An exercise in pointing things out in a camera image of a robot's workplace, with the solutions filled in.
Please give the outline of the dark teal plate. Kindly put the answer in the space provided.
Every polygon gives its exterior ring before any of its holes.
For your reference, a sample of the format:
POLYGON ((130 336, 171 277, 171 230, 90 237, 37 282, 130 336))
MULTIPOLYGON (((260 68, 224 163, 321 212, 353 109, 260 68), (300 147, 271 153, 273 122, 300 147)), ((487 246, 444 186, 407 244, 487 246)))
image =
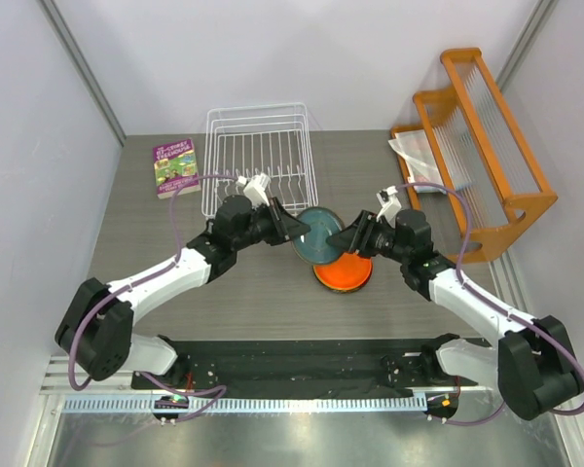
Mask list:
POLYGON ((327 243, 327 239, 344 228, 340 217, 331 209, 314 206, 305 209, 297 219, 310 227, 308 233, 292 241, 294 251, 306 263, 325 266, 336 262, 343 250, 327 243))

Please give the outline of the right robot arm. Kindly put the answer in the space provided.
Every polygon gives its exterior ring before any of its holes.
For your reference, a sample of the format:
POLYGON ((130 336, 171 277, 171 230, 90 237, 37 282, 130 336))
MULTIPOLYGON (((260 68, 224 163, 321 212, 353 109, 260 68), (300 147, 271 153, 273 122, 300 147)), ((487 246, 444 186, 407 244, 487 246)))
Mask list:
POLYGON ((493 383, 506 406, 533 420, 584 394, 581 375, 564 324, 553 316, 534 318, 468 279, 433 245, 425 215, 404 209, 390 225, 364 211, 327 239, 330 246, 364 258, 399 263, 405 283, 426 300, 453 312, 488 346, 450 338, 420 359, 420 372, 433 384, 452 375, 493 383))

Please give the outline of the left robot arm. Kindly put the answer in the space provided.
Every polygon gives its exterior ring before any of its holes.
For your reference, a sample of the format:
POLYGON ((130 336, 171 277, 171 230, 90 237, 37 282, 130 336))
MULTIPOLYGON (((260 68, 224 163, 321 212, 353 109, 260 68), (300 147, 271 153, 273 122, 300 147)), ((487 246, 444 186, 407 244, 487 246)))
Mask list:
POLYGON ((83 387, 76 380, 77 368, 91 381, 130 371, 155 376, 168 388, 180 386, 189 370, 187 356, 168 338, 135 334, 134 325, 174 297, 226 273, 236 264, 238 251, 260 242, 277 246, 309 230, 277 198, 254 206, 245 196, 230 196, 205 230, 169 260, 108 284, 86 280, 55 333, 68 354, 71 386, 83 387))

